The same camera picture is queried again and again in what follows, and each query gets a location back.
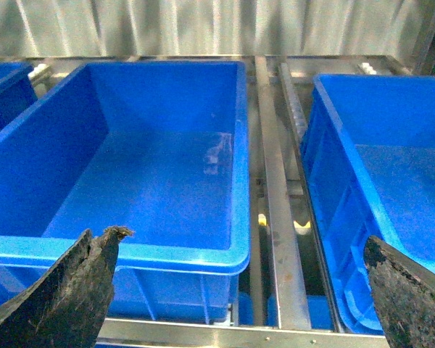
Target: metal shelf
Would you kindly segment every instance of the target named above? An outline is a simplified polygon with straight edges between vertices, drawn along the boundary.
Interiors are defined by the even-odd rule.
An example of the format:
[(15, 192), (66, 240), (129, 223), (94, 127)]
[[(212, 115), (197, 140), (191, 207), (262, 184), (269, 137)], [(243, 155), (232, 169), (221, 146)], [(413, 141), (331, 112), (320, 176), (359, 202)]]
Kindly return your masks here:
[[(368, 62), (379, 75), (407, 75), (409, 71), (385, 56), (48, 57), (26, 60), (35, 66), (48, 65), (33, 76), (37, 93), (42, 95), (84, 62), (164, 59), (241, 60), (246, 64), (252, 216), (249, 289), (255, 326), (237, 326), (235, 310), (231, 320), (235, 321), (234, 326), (107, 318), (99, 334), (99, 343), (119, 347), (387, 347), (383, 336), (348, 334), (341, 324), (299, 160), (299, 139), (307, 126), (314, 75), (364, 74), (360, 68), (363, 62)], [(24, 59), (5, 57), (0, 60)], [(260, 214), (267, 218), (267, 225), (259, 226)], [(299, 230), (295, 221), (304, 227)], [(311, 254), (312, 250), (315, 250), (316, 258)], [(270, 270), (270, 276), (265, 275), (265, 269)], [(318, 294), (319, 291), (328, 297), (334, 332), (311, 329), (307, 294)], [(275, 294), (277, 328), (264, 326), (268, 292)]]

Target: metal frame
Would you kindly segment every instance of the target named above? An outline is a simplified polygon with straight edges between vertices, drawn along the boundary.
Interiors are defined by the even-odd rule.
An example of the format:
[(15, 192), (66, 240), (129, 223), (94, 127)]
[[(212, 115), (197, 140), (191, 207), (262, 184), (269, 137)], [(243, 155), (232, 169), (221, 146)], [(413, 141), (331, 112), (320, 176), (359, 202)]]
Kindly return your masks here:
[[(259, 108), (250, 111), (250, 122), (258, 121), (260, 129), (250, 133), (253, 137), (261, 137), (263, 153), (262, 177), (254, 174), (251, 178), (250, 201), (252, 206), (252, 257), (250, 260), (251, 296), (254, 301), (256, 326), (238, 326), (237, 311), (233, 311), (232, 320), (235, 326), (206, 326), (201, 324), (163, 323), (148, 320), (107, 318), (99, 334), (99, 343), (118, 347), (387, 347), (383, 336), (366, 336), (344, 333), (334, 300), (323, 248), (315, 225), (310, 197), (299, 153), (299, 140), (307, 127), (302, 102), (306, 106), (307, 92), (310, 94), (312, 75), (325, 72), (332, 73), (330, 66), (340, 64), (344, 73), (361, 73), (357, 65), (371, 62), (378, 73), (387, 75), (409, 75), (410, 71), (396, 60), (385, 56), (356, 57), (243, 57), (243, 56), (189, 56), (189, 57), (95, 57), (95, 58), (46, 58), (29, 59), (33, 64), (46, 63), (48, 69), (34, 74), (33, 84), (51, 86), (71, 69), (79, 64), (92, 60), (128, 60), (130, 62), (152, 59), (224, 59), (243, 60), (247, 65), (247, 84), (249, 101), (257, 99)], [(17, 60), (12, 57), (6, 60)], [(279, 93), (283, 101), (275, 98)], [(291, 147), (299, 173), (299, 180), (289, 183), (297, 198), (305, 199), (309, 207), (309, 215), (314, 232), (321, 269), (323, 285), (331, 308), (335, 332), (311, 329), (310, 315), (307, 309), (307, 297), (300, 262), (297, 235), (294, 229), (293, 212), (289, 199), (291, 191), (287, 183), (285, 151), (278, 126), (280, 103), (285, 103), (286, 113), (290, 119), (286, 132), (291, 137)], [(269, 229), (272, 266), (272, 283), (277, 299), (278, 327), (264, 327), (265, 299), (263, 288), (269, 281), (262, 276), (264, 260), (261, 252), (261, 241), (257, 225), (258, 195), (264, 191), (268, 199)]]

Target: blue plastic crate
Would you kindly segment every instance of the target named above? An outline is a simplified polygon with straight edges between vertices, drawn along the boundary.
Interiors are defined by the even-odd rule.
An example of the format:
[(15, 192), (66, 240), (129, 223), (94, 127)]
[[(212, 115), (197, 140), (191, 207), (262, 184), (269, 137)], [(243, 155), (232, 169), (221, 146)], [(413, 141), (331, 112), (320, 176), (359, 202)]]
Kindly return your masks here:
[(363, 260), (370, 235), (435, 272), (435, 78), (315, 79), (302, 161), (340, 315), (381, 334)]
[[(328, 308), (327, 297), (307, 296), (307, 306), (310, 311), (311, 327), (318, 330), (333, 330), (331, 312)], [(277, 326), (276, 298), (271, 295), (268, 299), (268, 320), (267, 326)]]
[(0, 130), (36, 101), (32, 70), (28, 63), (0, 63)]
[(249, 261), (240, 62), (79, 67), (0, 132), (0, 304), (126, 225), (110, 315), (224, 320)]

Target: water residue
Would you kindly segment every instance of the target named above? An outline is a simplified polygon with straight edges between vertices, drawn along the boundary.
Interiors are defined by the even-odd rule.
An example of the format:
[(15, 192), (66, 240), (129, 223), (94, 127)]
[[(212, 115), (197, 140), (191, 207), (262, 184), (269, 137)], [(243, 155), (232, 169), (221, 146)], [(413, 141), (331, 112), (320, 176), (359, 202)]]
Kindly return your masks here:
[(206, 175), (217, 175), (220, 169), (226, 168), (225, 164), (228, 164), (226, 156), (229, 156), (232, 152), (232, 134), (219, 133), (219, 142), (216, 146), (207, 150), (204, 156), (204, 169), (203, 173)]

